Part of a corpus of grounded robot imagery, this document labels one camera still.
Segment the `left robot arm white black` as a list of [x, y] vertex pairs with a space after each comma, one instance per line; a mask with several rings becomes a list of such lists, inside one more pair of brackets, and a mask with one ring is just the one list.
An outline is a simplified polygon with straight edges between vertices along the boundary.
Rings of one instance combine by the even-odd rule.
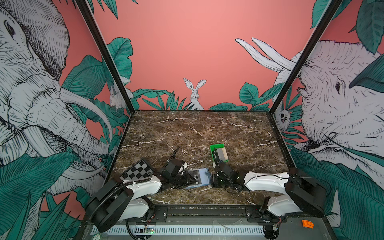
[[152, 218], [148, 195], [168, 189], [183, 189], [199, 183], [199, 172], [186, 171], [187, 163], [171, 159], [159, 171], [141, 159], [119, 177], [108, 181], [86, 204], [86, 220], [100, 232], [118, 221]]

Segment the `blue leather card holder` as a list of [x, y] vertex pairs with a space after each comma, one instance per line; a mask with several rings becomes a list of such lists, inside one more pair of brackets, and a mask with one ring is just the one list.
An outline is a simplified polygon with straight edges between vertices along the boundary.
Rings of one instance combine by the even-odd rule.
[[188, 189], [192, 189], [192, 188], [198, 188], [198, 187], [204, 187], [204, 186], [210, 186], [211, 185], [212, 174], [210, 173], [209, 169], [208, 168], [202, 168], [202, 169], [197, 169], [197, 170], [200, 171], [200, 177], [201, 177], [202, 183], [200, 185], [196, 185], [196, 186], [189, 186], [189, 183], [188, 183], [188, 185], [185, 187], [185, 189], [188, 190]]

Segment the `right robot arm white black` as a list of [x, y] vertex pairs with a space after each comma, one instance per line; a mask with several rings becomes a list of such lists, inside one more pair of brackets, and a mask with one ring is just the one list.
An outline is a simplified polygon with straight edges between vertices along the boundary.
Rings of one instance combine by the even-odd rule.
[[316, 218], [325, 215], [326, 187], [305, 172], [291, 168], [279, 174], [236, 172], [227, 163], [214, 163], [216, 175], [212, 187], [233, 188], [238, 192], [267, 191], [279, 193], [265, 199], [262, 215], [281, 217], [289, 214], [307, 214]]

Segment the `green plastic card tray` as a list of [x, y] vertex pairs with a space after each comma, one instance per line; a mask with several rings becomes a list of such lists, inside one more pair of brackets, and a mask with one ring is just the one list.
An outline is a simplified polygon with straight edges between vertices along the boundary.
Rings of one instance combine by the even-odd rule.
[[210, 150], [211, 150], [211, 154], [212, 154], [212, 157], [213, 157], [213, 162], [215, 164], [218, 164], [218, 163], [227, 163], [227, 162], [221, 162], [218, 158], [218, 154], [217, 154], [217, 151], [216, 149], [217, 148], [222, 148], [222, 147], [225, 147], [224, 144], [215, 144], [215, 145], [210, 145]]

